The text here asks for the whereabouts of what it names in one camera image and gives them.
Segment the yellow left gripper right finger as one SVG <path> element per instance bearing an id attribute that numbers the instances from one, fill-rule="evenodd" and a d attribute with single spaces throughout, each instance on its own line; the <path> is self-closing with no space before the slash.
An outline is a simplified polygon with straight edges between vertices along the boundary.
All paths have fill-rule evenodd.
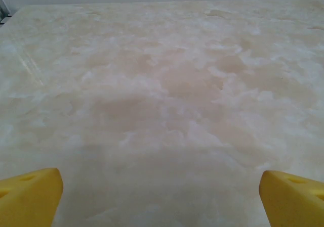
<path id="1" fill-rule="evenodd" d="M 323 182 L 267 170 L 259 195 L 271 227 L 324 226 Z"/>

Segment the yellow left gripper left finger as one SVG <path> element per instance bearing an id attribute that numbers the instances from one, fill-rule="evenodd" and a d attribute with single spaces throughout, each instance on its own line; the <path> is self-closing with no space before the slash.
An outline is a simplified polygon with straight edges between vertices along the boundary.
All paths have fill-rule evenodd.
<path id="1" fill-rule="evenodd" d="M 1 180 L 1 226 L 51 226 L 63 181 L 56 168 Z"/>

